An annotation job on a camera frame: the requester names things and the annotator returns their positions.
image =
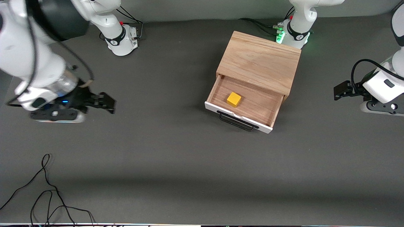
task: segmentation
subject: black cable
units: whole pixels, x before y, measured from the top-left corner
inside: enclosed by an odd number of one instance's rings
[[[140,39],[140,38],[142,37],[142,35],[143,35],[143,22],[140,21],[140,20],[138,20],[138,19],[136,19],[136,18],[134,18],[134,17],[133,17],[128,11],[126,11],[126,9],[123,8],[122,6],[121,6],[121,9],[123,9],[129,16],[126,15],[126,14],[124,14],[124,13],[122,13],[122,12],[119,11],[118,9],[116,9],[116,10],[117,10],[120,14],[126,16],[127,18],[132,19],[132,20],[136,21],[137,23],[140,23],[140,24],[141,24],[140,35],[137,36],[137,39]]]
[[[2,205],[2,207],[0,208],[0,210],[2,210],[2,209],[10,202],[10,200],[14,197],[14,195],[15,195],[20,189],[23,189],[23,188],[25,188],[26,186],[28,186],[29,184],[31,184],[32,181],[34,181],[34,179],[36,178],[36,176],[38,176],[38,174],[39,174],[40,172],[42,172],[42,170],[44,170],[43,167],[42,167],[42,169],[40,169],[40,170],[34,175],[34,177],[33,177],[28,183],[26,183],[24,186],[22,186],[22,187],[16,189],[16,190],[14,191],[14,193],[11,195],[11,197],[7,200],[7,202]]]
[[[285,16],[285,18],[284,18],[284,20],[286,20],[286,18],[288,18],[295,10],[294,10],[294,6],[292,6],[290,9],[289,9],[289,11],[286,13],[286,16]]]
[[[100,40],[105,41],[105,38],[101,38],[102,32],[100,32],[100,34],[98,35],[98,37],[100,38]]]
[[[263,32],[265,32],[265,33],[267,33],[267,34],[269,34],[269,35],[276,36],[275,33],[271,33],[271,32],[269,32],[269,31],[265,30],[265,28],[269,28],[269,27],[272,28],[272,26],[266,25],[266,24],[264,24],[264,23],[261,23],[261,22],[259,22],[259,21],[254,20],[254,19],[251,19],[251,18],[240,18],[239,20],[251,21],[251,22],[253,22],[261,31],[263,31]]]
[[[61,208],[61,207],[64,207],[64,206],[63,206],[63,205],[60,205],[60,206],[56,207],[56,208],[53,210],[53,212],[51,213],[51,215],[48,216],[48,219],[50,219],[50,218],[53,216],[53,214],[56,212],[56,210],[58,210],[58,209]],[[87,212],[87,213],[88,213],[88,216],[90,217],[90,220],[91,220],[91,225],[94,226],[94,223],[95,223],[96,221],[95,221],[95,218],[94,218],[93,214],[92,214],[90,211],[88,211],[88,210],[83,210],[83,209],[79,209],[79,208],[72,207],[72,206],[66,206],[66,207],[69,208],[69,209],[74,209],[74,210],[79,210],[79,211],[85,211],[85,212]]]
[[[142,21],[137,20],[136,18],[134,18],[134,17],[133,17],[128,11],[126,11],[126,9],[123,8],[122,6],[121,6],[121,9],[123,9],[133,20],[137,21],[138,23],[143,23]]]
[[[61,45],[65,50],[67,50],[74,58],[76,58],[86,69],[88,76],[90,78],[91,81],[95,80],[94,77],[94,73],[91,70],[90,66],[87,65],[87,63],[80,57],[78,56],[72,49],[70,49],[68,46],[66,46],[66,44],[62,43],[62,42],[58,42],[59,45]]]
[[[401,76],[399,76],[399,75],[393,73],[392,71],[390,71],[390,70],[384,68],[383,66],[381,66],[379,63],[375,62],[374,60],[361,59],[361,60],[357,61],[357,62],[354,64],[354,66],[352,67],[352,71],[351,71],[351,83],[352,83],[352,86],[353,86],[353,89],[355,90],[355,92],[358,93],[358,94],[360,94],[360,95],[362,95],[362,96],[364,96],[364,97],[365,97],[365,95],[364,95],[362,92],[359,92],[358,88],[356,87],[356,84],[355,84],[355,81],[354,81],[354,78],[353,78],[354,75],[355,75],[356,66],[357,66],[359,63],[364,62],[364,61],[372,63],[373,65],[377,66],[377,67],[380,68],[381,70],[387,72],[388,74],[392,75],[393,77],[395,77],[395,78],[397,78],[397,79],[399,79],[399,80],[404,80],[403,77],[401,77]]]
[[[266,25],[266,24],[264,24],[264,23],[262,23],[262,22],[259,22],[259,21],[257,21],[257,20],[251,19],[251,18],[240,18],[239,20],[251,21],[251,22],[257,23],[257,24],[259,24],[259,25],[261,25],[261,26],[272,28],[271,25]]]
[[[31,86],[32,82],[35,79],[35,74],[37,71],[37,63],[38,63],[38,48],[36,46],[36,39],[35,39],[35,34],[34,34],[34,30],[32,29],[32,22],[31,22],[31,16],[32,16],[32,11],[31,9],[29,9],[28,4],[26,4],[26,10],[27,10],[27,24],[28,24],[28,31],[29,31],[29,35],[31,37],[31,41],[32,41],[32,50],[34,52],[34,60],[33,60],[33,66],[32,66],[32,72],[31,75],[29,77],[27,86],[25,87],[25,89],[19,94],[14,96],[12,99],[10,99],[9,101],[7,101],[6,105],[7,106],[12,106],[12,107],[22,107],[20,104],[12,104],[14,101],[16,101],[19,97],[21,97],[21,95],[23,95],[24,93],[26,93],[28,91],[28,88]]]
[[[31,224],[33,225],[33,219],[32,219],[32,217],[33,217],[33,215],[34,215],[34,209],[35,209],[35,206],[36,206],[38,200],[39,200],[45,193],[49,192],[49,193],[50,193],[50,198],[49,198],[49,202],[48,202],[48,210],[47,210],[47,214],[46,214],[46,222],[45,222],[45,226],[44,226],[44,227],[46,227],[47,224],[48,224],[48,226],[50,226],[50,218],[51,218],[52,215],[55,213],[55,211],[56,211],[57,209],[59,209],[60,207],[64,207],[64,208],[65,208],[66,213],[67,213],[69,219],[71,220],[71,222],[72,222],[74,225],[76,225],[76,222],[72,219],[72,217],[71,217],[71,215],[70,215],[68,209],[75,209],[75,210],[87,212],[88,215],[89,215],[89,217],[90,217],[91,224],[94,226],[94,223],[95,223],[96,221],[95,221],[94,216],[92,215],[92,213],[91,213],[90,211],[84,210],[84,209],[79,209],[79,208],[72,207],[72,206],[67,206],[67,205],[65,204],[63,198],[62,198],[61,195],[60,195],[59,189],[58,189],[55,185],[53,185],[53,184],[51,184],[51,183],[49,182],[48,173],[46,172],[46,168],[45,168],[45,167],[46,167],[47,164],[49,163],[50,158],[51,158],[51,155],[50,155],[50,154],[45,154],[45,155],[44,155],[44,157],[42,158],[42,161],[41,161],[41,166],[42,166],[42,168],[34,175],[34,177],[33,177],[27,184],[25,184],[24,186],[22,186],[22,187],[20,187],[20,188],[18,188],[17,190],[14,191],[14,193],[13,193],[13,194],[11,195],[11,197],[7,200],[7,202],[2,205],[2,207],[0,208],[0,210],[3,209],[3,208],[11,201],[11,199],[14,197],[14,195],[15,195],[20,189],[22,189],[22,188],[28,186],[28,185],[37,177],[37,175],[38,175],[40,172],[44,171],[46,183],[47,183],[49,186],[52,186],[54,189],[50,189],[50,190],[45,190],[45,191],[43,191],[43,192],[38,196],[38,198],[35,200],[35,202],[34,202],[32,208],[31,208],[30,215],[29,215]],[[56,209],[54,209],[54,211],[49,215],[49,211],[50,211],[50,207],[51,207],[51,206],[50,206],[50,205],[51,205],[51,200],[52,200],[52,197],[53,197],[53,192],[56,192],[57,196],[59,197],[60,201],[62,202],[62,205],[60,205],[60,206],[58,206]]]

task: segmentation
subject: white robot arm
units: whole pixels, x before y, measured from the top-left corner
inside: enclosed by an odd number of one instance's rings
[[[113,7],[120,4],[120,1],[109,2],[115,2]],[[116,18],[115,21],[106,19],[110,16],[105,12],[106,8],[102,11],[90,0],[12,0],[0,3],[0,69],[22,80],[15,89],[15,99],[21,107],[31,111],[30,116],[35,120],[82,122],[88,106],[114,113],[115,100],[104,92],[93,94],[88,84],[75,76],[75,68],[47,46],[50,40],[47,35],[63,41],[86,33],[87,19],[98,18],[95,13],[85,14],[87,3],[87,6],[97,9],[92,12],[104,13],[104,26],[99,27],[104,29],[106,37],[111,37],[109,43],[119,40],[110,49],[117,55],[130,53],[135,48],[134,40],[129,38],[130,32],[123,32],[130,27],[123,27],[119,22],[116,26]],[[117,33],[124,36],[116,39],[112,35]]]
[[[121,5],[121,0],[72,0],[87,21],[91,21],[105,36],[108,48],[117,56],[130,54],[138,47],[135,27],[121,25],[111,11]]]
[[[278,23],[283,26],[284,32],[276,40],[288,46],[302,49],[310,35],[309,31],[317,19],[317,6],[335,6],[345,0],[289,0],[295,8],[293,19],[286,18]]]
[[[368,113],[404,116],[404,5],[401,5],[391,19],[391,29],[400,50],[381,64],[369,59],[359,60],[352,69],[351,81],[344,81],[334,87],[334,100],[342,97],[363,96],[361,110]],[[377,68],[362,79],[354,82],[356,66],[363,61]]]

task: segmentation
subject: yellow cube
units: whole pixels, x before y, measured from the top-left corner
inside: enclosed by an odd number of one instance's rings
[[[229,97],[227,98],[227,103],[228,103],[230,106],[236,108],[237,105],[240,103],[240,100],[241,100],[241,96],[239,96],[238,94],[232,92],[232,93],[229,95]]]

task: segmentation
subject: green indicator light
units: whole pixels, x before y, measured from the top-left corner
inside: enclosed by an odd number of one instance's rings
[[[308,42],[309,36],[310,36],[310,32],[307,34],[307,38],[306,38],[306,41],[304,41],[304,44],[306,44]]]
[[[284,37],[285,37],[285,32],[282,31],[281,34],[278,34],[278,38],[276,39],[276,42],[277,43],[282,43]]]

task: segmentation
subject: wooden cabinet top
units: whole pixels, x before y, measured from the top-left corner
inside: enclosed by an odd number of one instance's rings
[[[217,74],[289,95],[301,50],[233,32]]]

